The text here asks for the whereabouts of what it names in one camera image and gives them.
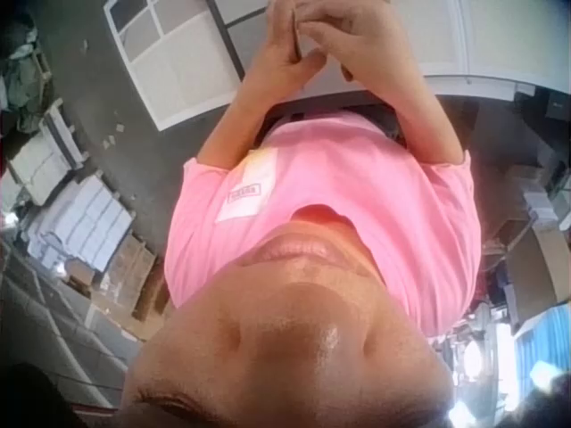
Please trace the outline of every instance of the light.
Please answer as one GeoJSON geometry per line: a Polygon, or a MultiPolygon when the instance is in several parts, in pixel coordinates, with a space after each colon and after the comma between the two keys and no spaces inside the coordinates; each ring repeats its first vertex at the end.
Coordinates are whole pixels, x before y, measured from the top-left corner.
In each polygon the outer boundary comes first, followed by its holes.
{"type": "Polygon", "coordinates": [[[476,418],[463,401],[458,401],[454,405],[451,411],[448,412],[448,418],[454,425],[454,428],[468,428],[476,425],[476,418]]]}
{"type": "Polygon", "coordinates": [[[517,406],[519,406],[519,390],[513,390],[506,397],[503,408],[506,412],[513,412],[517,406]]]}
{"type": "Polygon", "coordinates": [[[58,278],[66,278],[68,276],[68,271],[65,270],[65,263],[60,261],[54,266],[54,273],[58,278]]]}
{"type": "Polygon", "coordinates": [[[545,361],[538,361],[535,363],[534,368],[529,374],[532,378],[532,382],[540,391],[545,393],[551,393],[551,384],[553,379],[559,377],[563,374],[563,371],[559,370],[557,367],[546,363],[545,361]]]}
{"type": "Polygon", "coordinates": [[[471,341],[464,351],[464,371],[470,379],[476,379],[484,368],[482,351],[477,342],[471,341]]]}
{"type": "Polygon", "coordinates": [[[18,216],[15,212],[3,212],[2,211],[3,228],[12,229],[18,225],[18,216]]]}
{"type": "Polygon", "coordinates": [[[498,343],[498,392],[506,394],[504,410],[513,412],[519,406],[519,381],[517,380],[516,345],[509,324],[497,324],[498,343]]]}

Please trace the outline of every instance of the eye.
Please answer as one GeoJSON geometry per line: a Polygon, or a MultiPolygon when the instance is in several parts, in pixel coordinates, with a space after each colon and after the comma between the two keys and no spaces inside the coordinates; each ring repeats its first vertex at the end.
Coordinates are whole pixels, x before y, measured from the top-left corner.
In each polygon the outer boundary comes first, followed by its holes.
{"type": "Polygon", "coordinates": [[[193,427],[216,427],[224,424],[218,417],[202,410],[186,396],[157,396],[147,391],[141,391],[138,394],[137,402],[158,407],[165,413],[175,416],[193,427]]]}

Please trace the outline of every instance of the name tag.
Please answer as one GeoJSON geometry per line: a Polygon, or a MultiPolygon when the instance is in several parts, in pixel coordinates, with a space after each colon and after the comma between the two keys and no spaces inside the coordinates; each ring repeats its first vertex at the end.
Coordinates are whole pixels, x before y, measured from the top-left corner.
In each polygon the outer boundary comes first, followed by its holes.
{"type": "Polygon", "coordinates": [[[228,193],[216,222],[257,215],[276,185],[277,148],[251,152],[240,183],[228,193]]]}

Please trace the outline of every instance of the lips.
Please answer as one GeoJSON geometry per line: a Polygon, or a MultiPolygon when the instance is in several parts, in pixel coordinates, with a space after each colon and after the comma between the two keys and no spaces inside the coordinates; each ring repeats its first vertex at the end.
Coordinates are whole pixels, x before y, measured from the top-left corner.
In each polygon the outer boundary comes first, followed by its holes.
{"type": "Polygon", "coordinates": [[[322,264],[355,270],[354,263],[335,245],[317,236],[290,233],[276,236],[253,250],[243,262],[256,263],[308,257],[322,264]]]}

